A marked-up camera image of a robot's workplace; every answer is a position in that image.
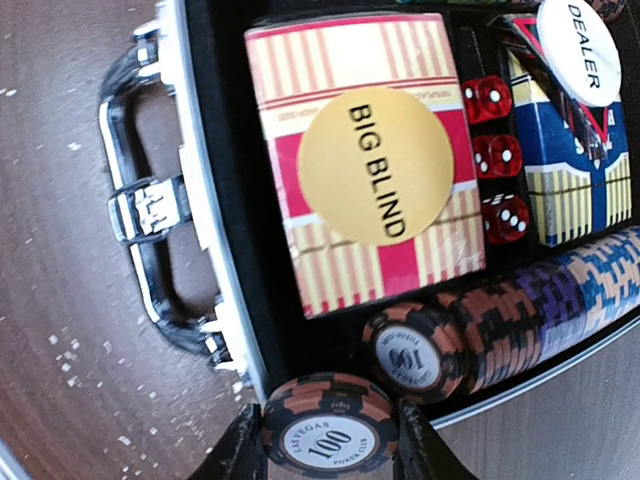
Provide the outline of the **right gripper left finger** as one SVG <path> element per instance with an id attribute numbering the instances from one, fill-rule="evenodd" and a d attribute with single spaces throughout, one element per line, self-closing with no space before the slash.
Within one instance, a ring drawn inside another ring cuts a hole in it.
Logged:
<path id="1" fill-rule="evenodd" d="M 246 404 L 188 480 L 264 480 L 268 459 L 261 440 L 262 409 Z"/>

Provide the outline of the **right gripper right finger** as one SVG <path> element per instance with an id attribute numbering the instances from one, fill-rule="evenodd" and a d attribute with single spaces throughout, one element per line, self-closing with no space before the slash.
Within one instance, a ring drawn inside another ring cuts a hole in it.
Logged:
<path id="1" fill-rule="evenodd" d="M 419 406 L 397 402 L 399 443 L 395 480 L 477 480 L 440 437 Z"/>

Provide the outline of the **black orange poker chip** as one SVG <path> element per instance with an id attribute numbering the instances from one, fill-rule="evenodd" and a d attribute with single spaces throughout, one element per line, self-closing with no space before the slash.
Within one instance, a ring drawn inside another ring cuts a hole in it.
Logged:
<path id="1" fill-rule="evenodd" d="M 399 431 L 392 401 L 376 384 L 319 372 L 273 391 L 263 410 L 261 439 L 269 459 L 282 468 L 337 479 L 392 459 Z"/>

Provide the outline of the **red translucent die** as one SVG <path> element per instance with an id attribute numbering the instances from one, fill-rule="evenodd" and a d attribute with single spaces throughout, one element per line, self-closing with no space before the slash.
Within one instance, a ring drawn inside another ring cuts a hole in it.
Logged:
<path id="1" fill-rule="evenodd" d="M 516 194 L 500 193 L 481 201 L 484 231 L 491 244 L 504 245 L 524 238 L 530 212 Z"/>
<path id="2" fill-rule="evenodd" d="M 475 137 L 472 147 L 479 180 L 514 178 L 522 170 L 522 148 L 518 139 L 512 135 Z"/>
<path id="3" fill-rule="evenodd" d="M 461 85 L 461 91 L 471 125 L 505 118 L 513 108 L 510 87 L 497 75 L 466 81 Z"/>

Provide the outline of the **aluminium poker case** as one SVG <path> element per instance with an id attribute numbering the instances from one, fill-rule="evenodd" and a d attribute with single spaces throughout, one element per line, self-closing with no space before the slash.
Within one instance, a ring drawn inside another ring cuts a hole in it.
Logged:
<path id="1" fill-rule="evenodd" d="M 105 75 L 99 124 L 114 183 L 109 215 L 147 313 L 167 341 L 237 370 L 259 397 L 307 373 L 361 370 L 356 333 L 392 300 L 354 293 L 352 305 L 319 314 L 303 304 L 286 258 L 244 35 L 252 27 L 430 12 L 442 16 L 453 58 L 467 71 L 482 61 L 504 68 L 505 52 L 486 26 L 503 13 L 496 5 L 161 1 Z M 150 175 L 133 119 L 136 95 L 156 82 L 176 98 L 182 135 L 181 173 L 165 181 Z M 167 238 L 183 223 L 193 224 L 214 268 L 219 294 L 210 314 L 189 313 L 173 285 Z"/>

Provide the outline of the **yellow big blind button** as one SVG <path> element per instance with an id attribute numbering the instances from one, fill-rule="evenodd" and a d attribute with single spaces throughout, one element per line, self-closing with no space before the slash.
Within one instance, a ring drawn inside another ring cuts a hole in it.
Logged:
<path id="1" fill-rule="evenodd" d="M 297 164 L 310 209 L 345 239 L 376 246 L 409 241 L 431 225 L 454 170 L 438 116 L 385 87 L 331 100 L 302 135 Z"/>

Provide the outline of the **red playing card box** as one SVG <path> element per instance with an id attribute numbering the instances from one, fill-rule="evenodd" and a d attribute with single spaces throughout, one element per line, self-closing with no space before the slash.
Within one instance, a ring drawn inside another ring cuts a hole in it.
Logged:
<path id="1" fill-rule="evenodd" d="M 245 42 L 307 317 L 485 267 L 441 14 L 316 18 L 251 29 Z"/>

